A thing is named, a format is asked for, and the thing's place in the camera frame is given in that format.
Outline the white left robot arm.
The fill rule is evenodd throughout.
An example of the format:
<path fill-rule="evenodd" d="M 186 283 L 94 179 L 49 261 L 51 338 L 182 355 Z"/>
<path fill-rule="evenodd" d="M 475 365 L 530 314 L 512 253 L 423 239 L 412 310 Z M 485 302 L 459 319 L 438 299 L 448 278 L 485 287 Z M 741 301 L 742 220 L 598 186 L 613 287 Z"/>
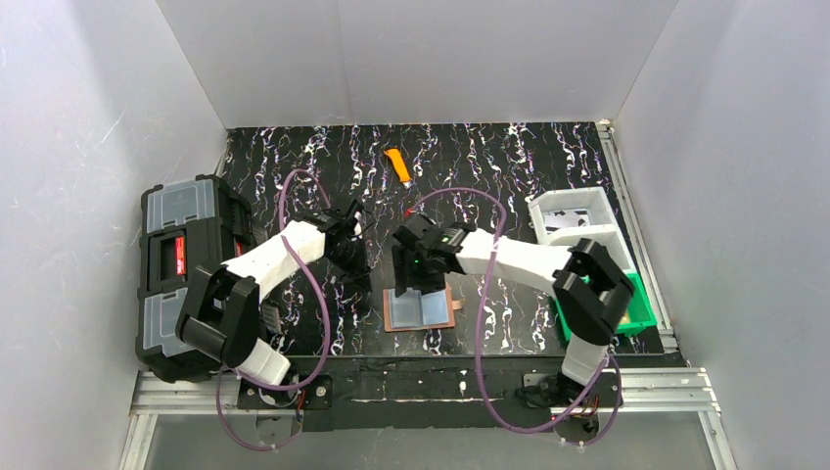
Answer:
<path fill-rule="evenodd" d="M 220 264 L 198 265 L 179 314 L 175 336 L 258 387 L 300 389 L 321 372 L 327 356 L 303 380 L 289 384 L 290 361 L 260 336 L 260 306 L 296 272 L 321 259 L 339 269 L 355 289 L 371 289 L 364 231 L 366 209 L 353 199 L 343 209 L 302 211 L 263 244 Z"/>

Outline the black toolbox with clear lids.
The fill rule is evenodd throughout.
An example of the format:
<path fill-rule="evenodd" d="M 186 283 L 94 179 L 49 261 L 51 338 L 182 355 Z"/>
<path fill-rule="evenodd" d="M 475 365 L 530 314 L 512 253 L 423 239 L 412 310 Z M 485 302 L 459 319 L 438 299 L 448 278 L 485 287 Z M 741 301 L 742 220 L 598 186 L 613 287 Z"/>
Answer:
<path fill-rule="evenodd" d="M 251 204 L 224 179 L 200 174 L 145 191 L 141 211 L 136 356 L 167 383 L 204 381 L 218 363 L 180 341 L 175 327 L 198 265 L 259 244 Z"/>

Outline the white credit card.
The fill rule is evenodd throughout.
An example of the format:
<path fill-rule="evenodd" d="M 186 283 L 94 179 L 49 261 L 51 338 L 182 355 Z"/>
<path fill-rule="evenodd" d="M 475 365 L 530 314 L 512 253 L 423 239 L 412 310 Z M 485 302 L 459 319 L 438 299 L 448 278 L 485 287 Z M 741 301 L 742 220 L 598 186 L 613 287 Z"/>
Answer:
<path fill-rule="evenodd" d="M 581 227 L 590 224 L 590 217 L 584 210 L 550 211 L 544 215 L 545 228 L 557 231 L 564 228 Z"/>

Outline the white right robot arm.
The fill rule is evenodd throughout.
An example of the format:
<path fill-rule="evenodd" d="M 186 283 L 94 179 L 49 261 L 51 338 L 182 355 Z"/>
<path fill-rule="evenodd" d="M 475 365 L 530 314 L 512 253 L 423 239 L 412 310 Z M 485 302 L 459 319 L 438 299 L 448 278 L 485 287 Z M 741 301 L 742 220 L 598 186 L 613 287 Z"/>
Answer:
<path fill-rule="evenodd" d="M 441 227 L 421 213 L 408 216 L 392 236 L 397 295 L 436 292 L 445 274 L 457 273 L 506 279 L 554 298 L 572 331 L 561 372 L 581 385 L 602 368 L 635 295 L 608 249 L 589 238 L 537 245 L 462 222 Z"/>

